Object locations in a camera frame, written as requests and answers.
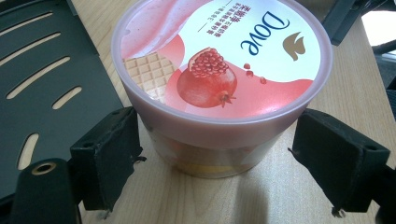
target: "waffle pattern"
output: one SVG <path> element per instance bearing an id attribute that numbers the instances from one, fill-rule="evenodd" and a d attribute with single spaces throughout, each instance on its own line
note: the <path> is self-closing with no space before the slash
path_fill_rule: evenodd
<path id="1" fill-rule="evenodd" d="M 124 62 L 131 79 L 152 99 L 165 102 L 165 88 L 170 76 L 177 70 L 171 61 L 152 53 Z"/>

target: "plastic lid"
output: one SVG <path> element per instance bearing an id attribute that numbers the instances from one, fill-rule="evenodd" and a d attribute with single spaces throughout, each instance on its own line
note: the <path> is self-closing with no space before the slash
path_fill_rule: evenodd
<path id="1" fill-rule="evenodd" d="M 209 118 L 306 105 L 332 67 L 323 28 L 294 2 L 143 1 L 121 19 L 115 39 L 126 88 Z"/>

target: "pomegranate image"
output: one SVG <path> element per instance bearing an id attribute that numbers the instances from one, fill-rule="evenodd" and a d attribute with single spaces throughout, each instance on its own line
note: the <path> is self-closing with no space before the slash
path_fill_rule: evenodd
<path id="1" fill-rule="evenodd" d="M 231 104 L 237 85 L 235 73 L 216 49 L 199 51 L 177 81 L 177 92 L 190 105 L 210 108 Z"/>

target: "black rubber mat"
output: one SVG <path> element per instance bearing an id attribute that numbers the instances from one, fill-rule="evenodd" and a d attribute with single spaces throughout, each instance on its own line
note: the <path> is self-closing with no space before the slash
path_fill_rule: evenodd
<path id="1" fill-rule="evenodd" d="M 31 84 L 21 88 L 26 80 Z M 53 108 L 70 91 L 77 94 Z M 119 108 L 120 99 L 70 2 L 0 3 L 0 204 L 15 192 L 21 152 L 32 134 L 38 139 L 31 163 L 68 160 L 69 148 Z"/>

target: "wooden table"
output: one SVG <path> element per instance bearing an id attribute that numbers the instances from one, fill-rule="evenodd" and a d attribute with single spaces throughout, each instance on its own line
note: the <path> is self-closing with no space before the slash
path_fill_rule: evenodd
<path id="1" fill-rule="evenodd" d="M 73 0 L 125 106 L 130 105 L 110 55 L 110 40 L 123 12 L 135 0 Z M 322 19 L 333 1 L 301 1 Z M 339 47 L 333 47 L 332 76 L 310 108 L 329 113 L 371 137 L 392 153 L 396 127 L 389 102 L 358 19 Z M 84 223 L 374 223 L 378 206 L 366 214 L 335 218 L 332 205 L 309 172 L 288 152 L 295 124 L 256 167 L 229 178 L 202 179 L 165 164 L 141 128 L 143 156 L 134 166 L 114 211 L 82 211 Z"/>

